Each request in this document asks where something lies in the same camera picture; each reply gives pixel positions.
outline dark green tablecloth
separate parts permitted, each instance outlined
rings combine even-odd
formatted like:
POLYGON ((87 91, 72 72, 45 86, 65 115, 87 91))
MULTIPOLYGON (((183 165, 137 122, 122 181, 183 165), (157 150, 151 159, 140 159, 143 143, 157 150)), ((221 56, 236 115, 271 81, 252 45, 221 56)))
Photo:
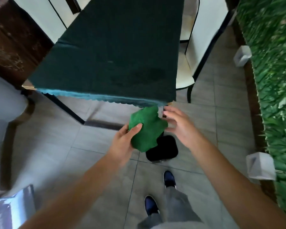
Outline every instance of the dark green tablecloth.
POLYGON ((29 80, 43 93, 138 106, 176 98, 184 0, 91 0, 29 80))

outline black rounded square object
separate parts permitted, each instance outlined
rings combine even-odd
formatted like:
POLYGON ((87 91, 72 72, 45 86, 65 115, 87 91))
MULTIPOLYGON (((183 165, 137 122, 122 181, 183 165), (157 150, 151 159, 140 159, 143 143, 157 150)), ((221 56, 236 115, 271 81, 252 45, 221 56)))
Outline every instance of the black rounded square object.
POLYGON ((176 140, 171 135, 157 138, 158 145, 146 151, 146 158, 152 163, 159 163, 175 158, 178 155, 176 140))

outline chair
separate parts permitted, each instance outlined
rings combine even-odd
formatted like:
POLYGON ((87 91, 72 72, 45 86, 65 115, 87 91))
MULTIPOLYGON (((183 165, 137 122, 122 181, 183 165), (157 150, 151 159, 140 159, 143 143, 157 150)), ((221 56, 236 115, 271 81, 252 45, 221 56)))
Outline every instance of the chair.
POLYGON ((225 0, 200 0, 199 12, 185 53, 179 52, 176 90, 187 88, 187 101, 214 44, 232 18, 225 0))
POLYGON ((188 42, 197 19, 200 0, 184 0, 180 43, 188 42))

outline gray pants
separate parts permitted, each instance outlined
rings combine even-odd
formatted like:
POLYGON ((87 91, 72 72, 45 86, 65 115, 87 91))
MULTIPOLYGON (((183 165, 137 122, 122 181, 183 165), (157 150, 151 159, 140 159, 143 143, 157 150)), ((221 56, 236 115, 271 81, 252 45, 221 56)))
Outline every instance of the gray pants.
MULTIPOLYGON (((168 222, 201 222, 199 216, 192 210, 187 195, 176 190, 174 187, 165 189, 165 199, 168 222)), ((152 214, 140 222, 138 229, 150 229, 163 223, 160 214, 152 214)))

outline person's right arm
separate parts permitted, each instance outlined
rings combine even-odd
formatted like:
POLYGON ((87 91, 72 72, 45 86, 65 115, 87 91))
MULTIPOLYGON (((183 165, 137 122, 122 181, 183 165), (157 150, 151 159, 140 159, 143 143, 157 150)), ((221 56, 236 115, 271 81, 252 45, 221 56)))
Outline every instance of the person's right arm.
POLYGON ((210 180, 223 204, 242 229, 286 229, 286 215, 242 175, 177 108, 166 106, 167 128, 187 146, 210 180))

